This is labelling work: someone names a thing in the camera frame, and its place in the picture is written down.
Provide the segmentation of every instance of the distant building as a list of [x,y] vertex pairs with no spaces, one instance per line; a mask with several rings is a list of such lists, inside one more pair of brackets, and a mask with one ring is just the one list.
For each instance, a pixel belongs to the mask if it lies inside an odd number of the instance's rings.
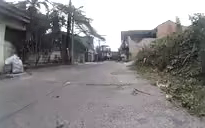
[[122,31],[120,46],[121,54],[125,54],[127,59],[134,59],[139,50],[147,48],[151,42],[157,38],[163,38],[177,31],[177,24],[173,21],[166,21],[158,25],[153,30],[132,30],[132,31]]

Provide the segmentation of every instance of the trash bag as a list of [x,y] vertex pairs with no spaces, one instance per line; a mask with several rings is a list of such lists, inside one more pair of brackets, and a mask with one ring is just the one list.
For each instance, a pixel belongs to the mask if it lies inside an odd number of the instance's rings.
[[23,62],[22,60],[17,56],[13,55],[5,60],[5,64],[11,64],[12,65],[12,73],[22,73],[23,72]]

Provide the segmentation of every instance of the street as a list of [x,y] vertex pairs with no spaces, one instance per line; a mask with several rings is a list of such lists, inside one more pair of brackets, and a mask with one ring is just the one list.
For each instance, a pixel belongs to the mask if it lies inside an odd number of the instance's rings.
[[0,128],[205,128],[129,70],[101,62],[0,80]]

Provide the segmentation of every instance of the overcast sky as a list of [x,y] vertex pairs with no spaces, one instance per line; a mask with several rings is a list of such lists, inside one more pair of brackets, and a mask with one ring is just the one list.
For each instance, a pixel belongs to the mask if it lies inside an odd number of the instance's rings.
[[[51,0],[68,4],[69,0]],[[106,36],[106,44],[117,50],[121,31],[153,29],[167,21],[180,18],[190,25],[188,16],[205,12],[205,0],[72,0],[76,7],[84,6],[92,26]]]

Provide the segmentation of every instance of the asphalt road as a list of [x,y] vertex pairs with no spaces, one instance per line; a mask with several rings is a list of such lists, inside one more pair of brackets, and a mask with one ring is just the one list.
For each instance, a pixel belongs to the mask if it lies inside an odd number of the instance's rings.
[[174,107],[126,64],[104,62],[0,80],[0,128],[205,128],[205,120]]

